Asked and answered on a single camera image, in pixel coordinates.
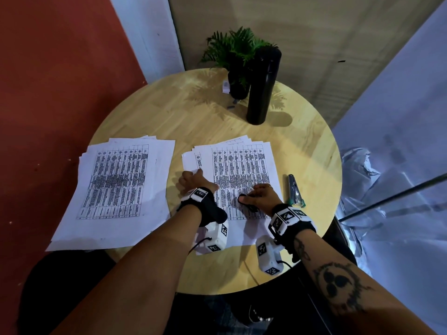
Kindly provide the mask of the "person's right forearm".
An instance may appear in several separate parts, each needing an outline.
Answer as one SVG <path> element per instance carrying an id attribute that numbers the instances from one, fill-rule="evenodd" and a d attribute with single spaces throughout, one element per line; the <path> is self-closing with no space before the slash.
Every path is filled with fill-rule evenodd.
<path id="1" fill-rule="evenodd" d="M 294 248 L 340 324 L 352 335 L 436 335 L 357 265 L 306 229 Z"/>

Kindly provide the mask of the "person's left forearm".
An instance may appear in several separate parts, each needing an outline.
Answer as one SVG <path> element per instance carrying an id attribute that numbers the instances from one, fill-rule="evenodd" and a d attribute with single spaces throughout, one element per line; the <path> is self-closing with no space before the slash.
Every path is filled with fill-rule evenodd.
<path id="1" fill-rule="evenodd" d="M 134 246 L 51 335 L 163 335 L 201 222 L 181 208 Z"/>

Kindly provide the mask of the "stack of printed table papers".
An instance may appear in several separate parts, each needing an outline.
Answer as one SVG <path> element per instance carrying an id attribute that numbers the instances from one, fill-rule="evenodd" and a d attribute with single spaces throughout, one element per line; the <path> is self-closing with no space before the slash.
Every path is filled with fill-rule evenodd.
<path id="1" fill-rule="evenodd" d="M 136 245 L 170 218 L 174 140 L 110 138 L 80 157 L 77 187 L 46 251 Z"/>
<path id="2" fill-rule="evenodd" d="M 269 142 L 240 137 L 215 145 L 196 146 L 182 154 L 183 169 L 217 184 L 215 202 L 227 214 L 219 225 L 226 232 L 226 248 L 250 246 L 263 235 L 271 235 L 271 218 L 260 210 L 254 212 L 238 198 L 248 195 L 257 184 L 269 184 L 282 197 L 278 173 Z"/>

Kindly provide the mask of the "black metal rod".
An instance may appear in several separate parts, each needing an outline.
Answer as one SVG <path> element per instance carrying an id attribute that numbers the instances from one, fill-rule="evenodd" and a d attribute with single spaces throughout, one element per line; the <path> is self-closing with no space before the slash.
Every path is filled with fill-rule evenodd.
<path id="1" fill-rule="evenodd" d="M 425 181 L 423 183 L 420 183 L 420 184 L 418 184 L 416 186 L 413 186 L 413 187 L 411 187 L 409 189 L 406 189 L 405 191 L 402 191 L 402 192 L 397 193 L 397 194 L 395 194 L 395 195 L 393 195 L 391 197 L 388 197 L 388 198 L 383 199 L 383 200 L 381 200 L 381 201 L 379 201 L 377 203 L 374 203 L 371 206 L 368 206 L 366 208 L 362 208 L 361 210 L 359 210 L 357 212 L 354 212 L 352 214 L 344 216 L 341 219 L 338 219 L 338 221 L 339 222 L 345 222 L 345 221 L 347 221 L 349 219 L 352 219 L 352 218 L 355 218 L 355 217 L 357 217 L 359 215 L 362 215 L 362 214 L 364 214 L 364 213 L 366 213 L 366 212 L 368 212 L 370 210 L 379 208 L 379 207 L 381 207 L 383 205 L 386 205 L 388 203 L 391 203 L 391 202 L 397 201 L 399 199 L 405 198 L 407 196 L 413 195 L 414 193 L 418 193 L 420 191 L 426 190 L 426 189 L 428 189 L 428 188 L 430 188 L 432 186 L 441 184 L 441 183 L 446 182 L 446 181 L 447 181 L 447 173 L 444 173 L 444 174 L 436 176 L 436 177 L 434 177 L 434 178 L 432 178 L 430 180 L 427 180 L 427 181 Z"/>

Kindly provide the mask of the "silver and green stapler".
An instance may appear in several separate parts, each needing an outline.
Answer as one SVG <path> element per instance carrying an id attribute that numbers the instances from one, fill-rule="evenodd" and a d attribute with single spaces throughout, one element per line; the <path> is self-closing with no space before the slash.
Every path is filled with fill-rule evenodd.
<path id="1" fill-rule="evenodd" d="M 306 203 L 299 191 L 297 182 L 293 174 L 288 175 L 289 198 L 288 204 L 298 205 L 301 208 L 306 207 Z"/>

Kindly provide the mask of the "green potted fern plant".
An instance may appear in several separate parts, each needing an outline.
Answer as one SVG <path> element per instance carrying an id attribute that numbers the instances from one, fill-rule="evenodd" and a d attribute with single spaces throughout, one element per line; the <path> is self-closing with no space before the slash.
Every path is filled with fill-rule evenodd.
<path id="1" fill-rule="evenodd" d="M 227 33 L 215 31 L 206 41 L 207 47 L 200 62 L 213 62 L 214 67 L 226 69 L 230 95 L 238 101 L 246 99 L 249 94 L 255 53 L 263 47 L 278 47 L 244 27 Z"/>

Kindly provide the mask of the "black thermos bottle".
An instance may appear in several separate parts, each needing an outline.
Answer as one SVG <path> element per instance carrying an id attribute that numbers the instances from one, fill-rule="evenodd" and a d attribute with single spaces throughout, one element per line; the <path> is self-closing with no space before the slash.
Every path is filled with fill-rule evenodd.
<path id="1" fill-rule="evenodd" d="M 247 122 L 252 125 L 265 122 L 281 57 L 279 48 L 272 45 L 262 46 L 255 52 L 246 114 Z"/>

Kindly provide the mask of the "crumpled clear plastic sheet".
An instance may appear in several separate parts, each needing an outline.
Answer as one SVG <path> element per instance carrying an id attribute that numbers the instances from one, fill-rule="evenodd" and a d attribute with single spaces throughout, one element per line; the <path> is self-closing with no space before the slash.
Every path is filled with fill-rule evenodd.
<path id="1" fill-rule="evenodd" d="M 444 247 L 447 243 L 446 168 L 414 176 L 415 162 L 376 168 L 364 147 L 341 151 L 342 193 L 336 218 L 361 269 L 372 275 L 382 257 L 393 265 L 405 244 Z"/>

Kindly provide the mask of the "person's right hand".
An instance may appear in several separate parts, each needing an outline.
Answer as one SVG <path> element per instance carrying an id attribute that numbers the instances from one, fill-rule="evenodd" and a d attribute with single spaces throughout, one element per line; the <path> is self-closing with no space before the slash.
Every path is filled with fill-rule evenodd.
<path id="1" fill-rule="evenodd" d="M 254 202 L 247 204 L 255 205 L 260 211 L 262 211 L 269 217 L 272 217 L 274 215 L 273 209 L 277 205 L 283 204 L 282 200 L 279 198 L 270 184 L 254 185 L 253 190 L 247 195 L 254 197 Z"/>

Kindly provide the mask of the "person's left hand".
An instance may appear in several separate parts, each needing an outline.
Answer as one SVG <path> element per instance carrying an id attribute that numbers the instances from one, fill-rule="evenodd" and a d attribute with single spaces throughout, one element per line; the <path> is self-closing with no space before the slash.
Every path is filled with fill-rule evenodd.
<path id="1" fill-rule="evenodd" d="M 180 191 L 180 194 L 182 195 L 181 202 L 186 201 L 189 195 L 188 193 L 192 191 L 195 188 L 206 188 L 203 186 L 203 183 L 207 180 L 203 175 L 203 170 L 198 169 L 195 173 L 191 171 L 184 171 L 182 172 L 182 175 L 179 177 L 176 188 Z M 213 201 L 215 202 L 215 192 L 212 193 Z"/>

